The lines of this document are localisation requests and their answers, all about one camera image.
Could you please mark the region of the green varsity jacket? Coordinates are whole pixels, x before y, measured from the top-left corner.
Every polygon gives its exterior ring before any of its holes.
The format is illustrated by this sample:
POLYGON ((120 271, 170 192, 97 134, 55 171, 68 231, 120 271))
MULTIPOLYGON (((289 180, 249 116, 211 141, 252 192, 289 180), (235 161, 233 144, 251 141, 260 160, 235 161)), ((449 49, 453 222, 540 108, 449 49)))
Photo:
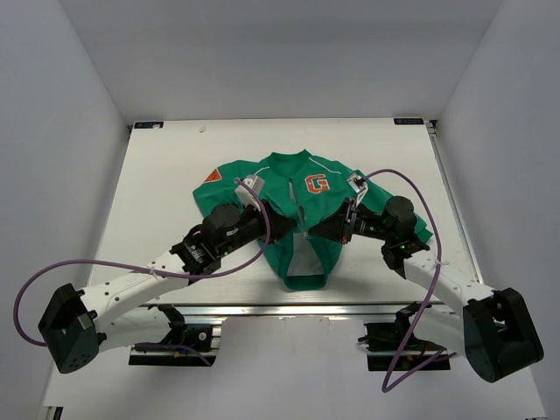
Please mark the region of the green varsity jacket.
POLYGON ((260 198, 281 215, 297 221, 295 230, 269 245, 264 257, 288 289, 311 291, 326 286, 340 259, 342 244, 309 235, 308 231, 333 215, 345 199, 356 198, 347 183, 354 172, 364 176, 360 170, 307 150, 296 154, 273 152, 258 162, 236 160, 214 168, 192 196, 206 216, 219 204, 240 203, 235 179, 261 177, 265 184, 260 198))

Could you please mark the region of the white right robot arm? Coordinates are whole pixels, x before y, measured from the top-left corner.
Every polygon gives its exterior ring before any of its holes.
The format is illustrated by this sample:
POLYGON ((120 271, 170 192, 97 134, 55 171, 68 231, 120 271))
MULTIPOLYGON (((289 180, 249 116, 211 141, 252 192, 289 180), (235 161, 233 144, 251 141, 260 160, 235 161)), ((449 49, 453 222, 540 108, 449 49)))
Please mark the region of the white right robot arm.
POLYGON ((414 207, 404 197, 389 199, 381 213, 346 199, 310 233, 340 243, 355 235, 382 241, 381 254, 390 270, 450 308, 443 313, 414 303, 398 311, 393 331, 386 335, 398 352, 431 342, 466 358, 487 382, 541 361, 543 345, 522 295, 478 283, 442 263, 416 234, 416 224, 414 207))

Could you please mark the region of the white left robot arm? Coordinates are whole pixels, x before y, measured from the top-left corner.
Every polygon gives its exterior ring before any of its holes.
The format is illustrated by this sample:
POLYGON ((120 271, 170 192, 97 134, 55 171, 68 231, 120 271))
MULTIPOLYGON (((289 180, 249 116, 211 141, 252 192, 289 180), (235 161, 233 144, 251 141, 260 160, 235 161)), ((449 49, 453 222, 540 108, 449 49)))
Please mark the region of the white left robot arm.
POLYGON ((295 230, 295 220, 269 202, 263 205, 218 205, 149 265, 129 266, 123 276, 82 289, 60 286, 38 323, 58 372, 71 374, 115 347, 179 347, 185 338, 182 315, 170 304, 156 311, 144 304, 211 277, 223 257, 251 242, 268 247, 295 230))

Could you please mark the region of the blue right corner label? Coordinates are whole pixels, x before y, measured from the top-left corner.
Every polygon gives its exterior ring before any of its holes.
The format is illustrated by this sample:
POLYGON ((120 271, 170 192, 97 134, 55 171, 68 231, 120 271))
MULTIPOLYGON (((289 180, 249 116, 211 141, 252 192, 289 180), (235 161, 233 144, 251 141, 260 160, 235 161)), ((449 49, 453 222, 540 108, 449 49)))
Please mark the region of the blue right corner label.
POLYGON ((424 119, 417 117, 397 117, 393 122, 395 125, 424 125, 424 119))

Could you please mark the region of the blue corner label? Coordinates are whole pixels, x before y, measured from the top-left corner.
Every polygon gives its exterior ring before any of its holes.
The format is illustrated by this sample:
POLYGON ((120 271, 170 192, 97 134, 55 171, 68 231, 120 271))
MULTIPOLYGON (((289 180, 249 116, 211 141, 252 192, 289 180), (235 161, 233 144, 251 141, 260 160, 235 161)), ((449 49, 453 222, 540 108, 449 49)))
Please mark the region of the blue corner label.
POLYGON ((424 119, 417 117, 397 117, 393 122, 395 125, 424 125, 424 119))
POLYGON ((161 121, 148 121, 148 122, 135 122, 134 130, 156 130, 164 127, 164 122, 161 121))

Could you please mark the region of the blue left corner label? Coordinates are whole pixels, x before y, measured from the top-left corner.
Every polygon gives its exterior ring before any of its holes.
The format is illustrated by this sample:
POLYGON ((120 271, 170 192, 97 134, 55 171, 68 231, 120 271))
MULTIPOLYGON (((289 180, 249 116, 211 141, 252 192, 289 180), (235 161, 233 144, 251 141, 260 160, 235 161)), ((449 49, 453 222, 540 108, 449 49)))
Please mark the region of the blue left corner label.
POLYGON ((148 122, 135 122, 134 130, 156 130, 164 127, 164 122, 161 121, 148 121, 148 122))

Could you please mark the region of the aluminium table edge rail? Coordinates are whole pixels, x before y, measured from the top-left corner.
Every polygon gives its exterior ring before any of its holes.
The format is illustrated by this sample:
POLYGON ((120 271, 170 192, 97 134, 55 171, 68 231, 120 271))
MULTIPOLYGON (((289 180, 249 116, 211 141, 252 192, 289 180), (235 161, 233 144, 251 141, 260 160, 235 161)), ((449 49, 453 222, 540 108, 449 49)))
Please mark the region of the aluminium table edge rail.
POLYGON ((395 314, 408 302, 392 304, 173 304, 187 316, 369 316, 395 314))

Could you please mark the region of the aluminium right side rail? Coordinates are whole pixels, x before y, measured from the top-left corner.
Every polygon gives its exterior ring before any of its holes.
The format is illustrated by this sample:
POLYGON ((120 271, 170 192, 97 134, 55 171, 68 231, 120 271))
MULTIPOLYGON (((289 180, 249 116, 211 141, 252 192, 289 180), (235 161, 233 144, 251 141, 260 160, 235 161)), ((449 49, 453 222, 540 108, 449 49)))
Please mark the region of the aluminium right side rail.
POLYGON ((466 259, 469 263, 470 270, 473 273, 475 279, 480 283, 484 284, 485 280, 480 272, 480 266, 478 264, 477 256, 473 252, 472 242, 471 239, 466 231, 466 227, 464 224, 464 220, 462 214, 460 212, 458 202, 456 201, 455 194, 452 190, 452 185, 450 183, 447 170, 445 168, 445 162, 441 151, 438 147, 438 128, 437 128, 438 121, 437 120, 428 120, 425 123, 428 136, 430 138, 430 144, 432 146, 435 159, 437 161, 437 166, 441 175, 441 178, 444 183, 444 188, 446 190, 446 194, 451 206, 451 212, 453 214, 457 229, 458 235, 460 237, 461 243, 465 250, 466 259))

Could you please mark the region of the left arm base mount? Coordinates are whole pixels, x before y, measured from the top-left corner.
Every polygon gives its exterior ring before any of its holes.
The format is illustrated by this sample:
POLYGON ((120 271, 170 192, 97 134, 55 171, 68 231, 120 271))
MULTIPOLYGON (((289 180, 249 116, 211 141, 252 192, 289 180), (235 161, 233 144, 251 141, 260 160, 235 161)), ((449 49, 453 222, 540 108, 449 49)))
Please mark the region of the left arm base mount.
POLYGON ((164 316, 165 335, 157 341, 141 341, 131 347, 130 366, 203 367, 216 360, 221 340, 222 320, 187 316, 171 304, 144 307, 154 319, 164 316))

